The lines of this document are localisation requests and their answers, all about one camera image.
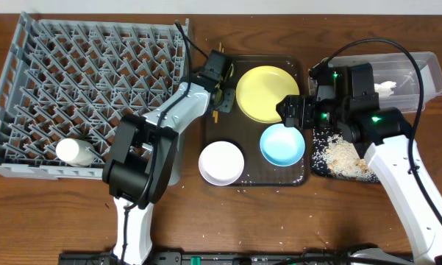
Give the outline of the light blue bowl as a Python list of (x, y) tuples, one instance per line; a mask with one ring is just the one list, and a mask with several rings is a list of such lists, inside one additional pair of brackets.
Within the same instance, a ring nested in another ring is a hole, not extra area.
[(260, 151), (263, 157), (275, 166), (292, 166), (299, 162), (305, 153), (304, 136), (294, 127), (274, 124), (260, 137)]

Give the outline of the pink bowl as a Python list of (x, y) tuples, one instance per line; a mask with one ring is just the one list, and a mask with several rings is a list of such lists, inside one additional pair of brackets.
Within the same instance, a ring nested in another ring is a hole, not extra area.
[(244, 166), (243, 153), (228, 141), (207, 145), (199, 156), (199, 172), (214, 186), (233, 184), (243, 173)]

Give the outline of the white napkin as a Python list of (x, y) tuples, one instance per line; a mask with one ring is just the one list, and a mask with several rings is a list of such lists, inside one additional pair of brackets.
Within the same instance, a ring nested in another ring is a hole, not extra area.
[(394, 94), (393, 89), (396, 87), (396, 82), (385, 81), (382, 83), (375, 83), (374, 90), (379, 94), (379, 97), (389, 97)]

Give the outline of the white cup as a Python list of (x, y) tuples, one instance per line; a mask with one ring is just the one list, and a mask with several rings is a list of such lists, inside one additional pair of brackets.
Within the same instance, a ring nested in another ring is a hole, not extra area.
[(95, 156), (94, 147), (87, 141), (64, 138), (56, 146), (57, 157), (71, 166), (89, 166)]

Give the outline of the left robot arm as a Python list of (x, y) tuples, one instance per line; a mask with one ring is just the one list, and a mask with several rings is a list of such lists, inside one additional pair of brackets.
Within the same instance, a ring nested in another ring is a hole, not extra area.
[(102, 173), (118, 214), (111, 264), (143, 264), (149, 257), (154, 206), (180, 179), (184, 132), (205, 113), (231, 108), (233, 92), (224, 86), (232, 76), (232, 70), (190, 74), (161, 106), (120, 120)]

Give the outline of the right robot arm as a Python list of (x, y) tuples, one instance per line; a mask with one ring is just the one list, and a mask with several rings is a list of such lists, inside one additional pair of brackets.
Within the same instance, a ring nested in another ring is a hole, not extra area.
[(395, 107), (380, 108), (376, 94), (334, 99), (288, 95), (276, 110), (287, 127), (332, 127), (362, 157), (389, 196), (416, 264), (442, 264), (442, 196), (416, 145), (416, 125)]

